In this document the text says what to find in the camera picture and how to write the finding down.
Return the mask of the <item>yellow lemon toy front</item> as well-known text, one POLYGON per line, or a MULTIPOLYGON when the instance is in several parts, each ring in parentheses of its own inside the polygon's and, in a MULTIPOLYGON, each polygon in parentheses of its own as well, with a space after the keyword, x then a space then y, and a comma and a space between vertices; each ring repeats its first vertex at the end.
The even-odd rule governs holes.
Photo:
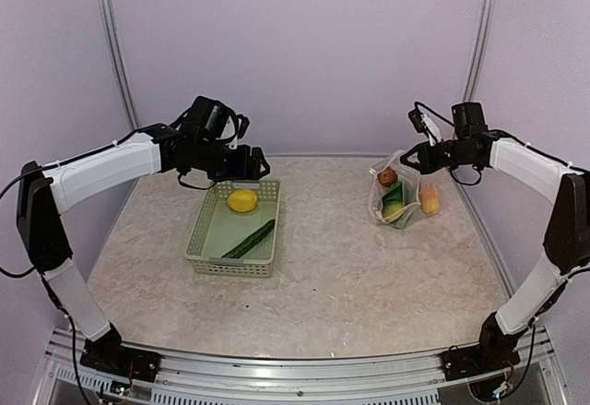
POLYGON ((387 222, 399 219, 403 214, 404 204, 401 201, 391 201, 382 207, 382 217, 387 222))

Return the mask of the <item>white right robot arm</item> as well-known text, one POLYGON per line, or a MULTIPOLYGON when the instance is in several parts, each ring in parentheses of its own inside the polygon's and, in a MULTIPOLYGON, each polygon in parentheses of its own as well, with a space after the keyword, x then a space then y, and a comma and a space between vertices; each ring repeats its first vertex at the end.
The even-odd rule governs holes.
POLYGON ((493 370, 512 352, 516 342, 537 318, 554 305, 569 279, 589 266, 589 172, 549 155, 517 136, 488 127, 482 106, 456 104, 447 124, 454 130, 443 138, 436 123, 445 118, 422 102, 408 114, 415 130, 426 136, 401 157, 403 164, 423 175, 470 167, 476 173, 492 170, 531 191, 524 201, 510 197, 498 209, 503 226, 520 220, 517 233, 529 233, 520 250, 539 253, 536 264, 510 299, 482 325, 472 364, 493 370))

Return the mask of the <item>dark green cucumber toy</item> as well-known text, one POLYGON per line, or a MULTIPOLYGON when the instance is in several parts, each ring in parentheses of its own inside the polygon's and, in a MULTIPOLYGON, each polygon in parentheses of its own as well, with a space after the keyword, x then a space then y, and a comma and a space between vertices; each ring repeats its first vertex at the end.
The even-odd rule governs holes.
POLYGON ((258 230, 248 235, 239 244, 234 246, 230 251, 225 253, 222 258, 227 259, 239 259, 245 256, 258 244, 260 244, 272 231, 274 231, 276 225, 275 220, 269 220, 258 230))

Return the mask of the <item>green bok choy toy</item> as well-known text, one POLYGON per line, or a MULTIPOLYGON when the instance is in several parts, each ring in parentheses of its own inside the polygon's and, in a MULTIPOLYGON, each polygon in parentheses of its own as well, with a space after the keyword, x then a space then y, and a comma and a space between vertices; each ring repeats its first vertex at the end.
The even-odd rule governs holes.
POLYGON ((403 230, 409 225, 410 218, 418 207, 412 189, 411 185, 400 180, 386 191, 381 199, 381 216, 384 223, 398 230, 403 230))

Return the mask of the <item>yellow lemon toy back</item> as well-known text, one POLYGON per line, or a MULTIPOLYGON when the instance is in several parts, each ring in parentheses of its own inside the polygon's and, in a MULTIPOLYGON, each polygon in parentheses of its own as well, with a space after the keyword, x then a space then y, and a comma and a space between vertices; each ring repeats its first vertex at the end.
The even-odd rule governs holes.
POLYGON ((258 206, 259 197, 251 189, 238 189, 227 198, 228 207, 237 213, 249 213, 258 206))

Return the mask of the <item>yellow lemon toy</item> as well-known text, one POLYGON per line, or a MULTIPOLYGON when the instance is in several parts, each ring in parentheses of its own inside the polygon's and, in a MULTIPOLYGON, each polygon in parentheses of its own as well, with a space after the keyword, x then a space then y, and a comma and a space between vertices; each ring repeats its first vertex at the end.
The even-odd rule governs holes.
POLYGON ((259 197, 251 189, 238 189, 227 198, 228 207, 237 213, 249 213, 258 206, 259 197))
POLYGON ((382 207, 382 217, 387 222, 399 219, 403 214, 404 204, 401 201, 391 201, 382 207))

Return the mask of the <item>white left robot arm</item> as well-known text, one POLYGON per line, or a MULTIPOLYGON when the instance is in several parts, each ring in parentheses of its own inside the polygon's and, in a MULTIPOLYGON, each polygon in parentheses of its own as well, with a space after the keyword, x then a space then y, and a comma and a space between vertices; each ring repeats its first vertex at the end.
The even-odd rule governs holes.
POLYGON ((270 173, 259 147, 242 143, 250 121, 204 96, 170 124, 140 127, 119 140, 69 159, 23 166, 18 179, 17 229, 29 262, 77 331, 95 342, 94 359, 112 373, 129 353, 73 258, 63 216, 115 187, 160 173, 206 174, 212 184, 257 181, 270 173))

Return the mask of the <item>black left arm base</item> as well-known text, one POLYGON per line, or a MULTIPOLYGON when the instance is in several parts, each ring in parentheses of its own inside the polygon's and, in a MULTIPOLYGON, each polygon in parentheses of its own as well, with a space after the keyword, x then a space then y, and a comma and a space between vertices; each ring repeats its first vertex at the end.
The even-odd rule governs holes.
POLYGON ((119 335, 107 333, 96 341, 85 340, 80 362, 85 367, 106 374, 154 383, 161 355, 124 346, 119 335))

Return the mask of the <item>brown round cake toy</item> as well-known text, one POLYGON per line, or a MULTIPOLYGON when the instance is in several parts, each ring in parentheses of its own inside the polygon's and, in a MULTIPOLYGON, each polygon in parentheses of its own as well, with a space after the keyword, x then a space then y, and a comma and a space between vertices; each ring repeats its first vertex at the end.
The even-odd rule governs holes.
POLYGON ((397 173, 389 167, 377 174, 377 181, 382 187, 389 188, 395 184, 397 180, 397 173))

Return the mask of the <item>clear zip top bag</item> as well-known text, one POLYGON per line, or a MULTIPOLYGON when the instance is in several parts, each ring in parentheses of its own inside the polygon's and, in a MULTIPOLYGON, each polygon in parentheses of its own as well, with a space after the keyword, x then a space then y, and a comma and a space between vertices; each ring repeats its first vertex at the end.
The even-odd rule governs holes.
POLYGON ((438 186, 422 183, 420 174, 401 162, 404 153, 397 150, 369 169, 372 177, 369 215, 378 223, 398 230, 405 230, 442 210, 438 186))

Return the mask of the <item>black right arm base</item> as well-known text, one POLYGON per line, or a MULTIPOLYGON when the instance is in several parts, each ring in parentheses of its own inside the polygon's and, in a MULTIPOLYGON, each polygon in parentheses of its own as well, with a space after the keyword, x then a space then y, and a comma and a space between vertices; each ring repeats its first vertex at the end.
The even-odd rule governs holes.
POLYGON ((524 334, 524 330, 504 334, 495 315, 489 316, 482 325, 476 344, 466 347, 454 345, 439 355, 445 380, 483 375, 519 364, 521 359, 516 347, 524 334))

